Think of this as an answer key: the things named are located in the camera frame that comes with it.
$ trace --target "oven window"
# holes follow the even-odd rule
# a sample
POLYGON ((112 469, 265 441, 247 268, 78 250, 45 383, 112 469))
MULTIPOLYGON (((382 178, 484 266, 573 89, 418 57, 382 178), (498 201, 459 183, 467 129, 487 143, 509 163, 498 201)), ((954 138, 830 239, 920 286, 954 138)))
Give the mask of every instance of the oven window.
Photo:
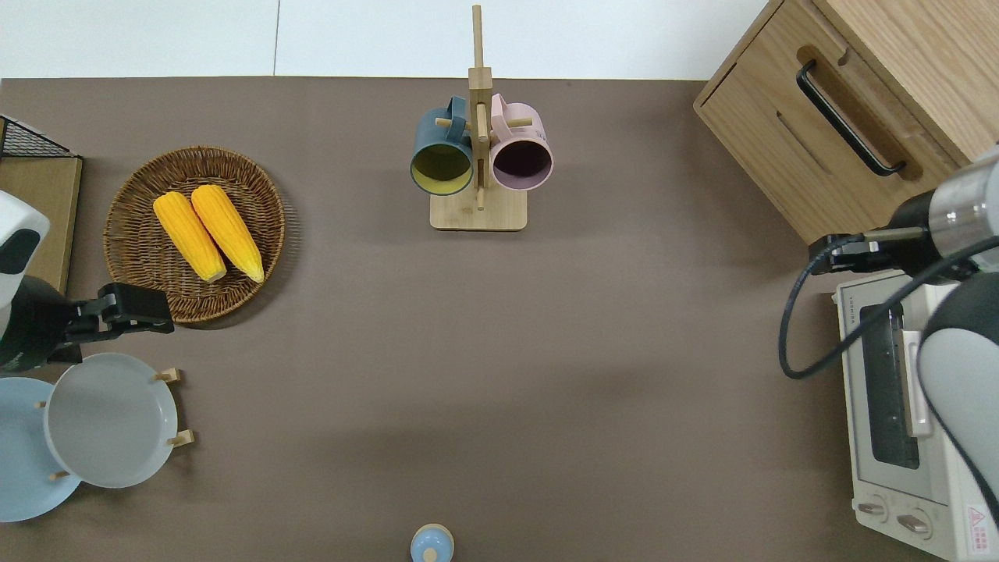
MULTIPOLYGON (((861 308, 860 320, 869 316, 874 308, 873 305, 861 308)), ((919 446, 905 430, 901 350, 895 339, 901 329, 902 307, 899 305, 860 337, 867 382, 867 413, 874 458, 915 470, 919 468, 919 446)))

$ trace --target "woven tray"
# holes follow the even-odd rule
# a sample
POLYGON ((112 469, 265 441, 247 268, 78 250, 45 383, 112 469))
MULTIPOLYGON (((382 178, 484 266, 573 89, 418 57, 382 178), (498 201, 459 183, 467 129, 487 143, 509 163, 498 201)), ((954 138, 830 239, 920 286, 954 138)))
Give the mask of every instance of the woven tray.
POLYGON ((195 188, 207 183, 221 186, 246 222, 264 261, 266 283, 285 242, 285 210, 267 173, 235 152, 193 146, 154 158, 118 191, 104 225, 104 259, 111 278, 164 291, 178 324, 225 316, 263 286, 225 258, 225 277, 202 281, 160 226, 153 213, 157 197, 180 191, 190 198, 195 188))

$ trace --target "black handle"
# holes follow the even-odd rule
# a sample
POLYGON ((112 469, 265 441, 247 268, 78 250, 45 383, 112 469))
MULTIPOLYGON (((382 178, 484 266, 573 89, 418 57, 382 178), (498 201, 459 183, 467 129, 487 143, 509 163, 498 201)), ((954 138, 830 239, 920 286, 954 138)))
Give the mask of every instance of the black handle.
POLYGON ((891 174, 901 171, 902 168, 905 167, 904 160, 894 166, 891 166, 890 168, 882 164, 881 161, 877 159, 877 156, 871 152, 871 149, 867 148, 864 141, 857 136, 857 133, 850 127, 850 125, 839 115, 839 113, 836 112, 836 108, 832 107, 832 104, 822 97, 821 92, 819 92, 818 89, 815 88, 815 85, 808 80, 808 71, 814 66, 814 59, 805 63, 805 65, 801 67, 801 70, 798 71, 797 83, 798 88, 801 88, 801 91, 804 92, 808 100, 812 102, 815 109, 817 109, 819 113, 825 117, 825 120, 832 125, 833 129, 836 129, 839 136, 843 137, 846 144, 850 145, 853 152, 860 157, 870 171, 879 176, 890 176, 891 174))

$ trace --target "light blue plate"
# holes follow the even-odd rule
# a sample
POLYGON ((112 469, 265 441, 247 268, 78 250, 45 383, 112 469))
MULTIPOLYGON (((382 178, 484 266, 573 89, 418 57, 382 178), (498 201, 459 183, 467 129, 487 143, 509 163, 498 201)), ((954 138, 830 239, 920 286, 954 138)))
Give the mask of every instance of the light blue plate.
POLYGON ((52 481, 63 467, 45 442, 45 411, 52 385, 23 377, 0 378, 0 523, 24 521, 66 501, 80 485, 72 474, 52 481))

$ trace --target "yellow corn cob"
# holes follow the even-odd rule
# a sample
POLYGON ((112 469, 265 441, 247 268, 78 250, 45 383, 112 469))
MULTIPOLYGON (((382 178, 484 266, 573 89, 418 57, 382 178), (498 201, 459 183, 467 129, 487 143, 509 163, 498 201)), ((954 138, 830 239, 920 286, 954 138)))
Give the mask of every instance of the yellow corn cob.
POLYGON ((153 201, 153 212, 194 272, 209 283, 226 274, 226 264, 187 197, 170 191, 153 201))
POLYGON ((217 185, 203 185, 191 194, 191 202, 229 261, 254 281, 263 282, 264 265, 260 250, 226 192, 217 185))

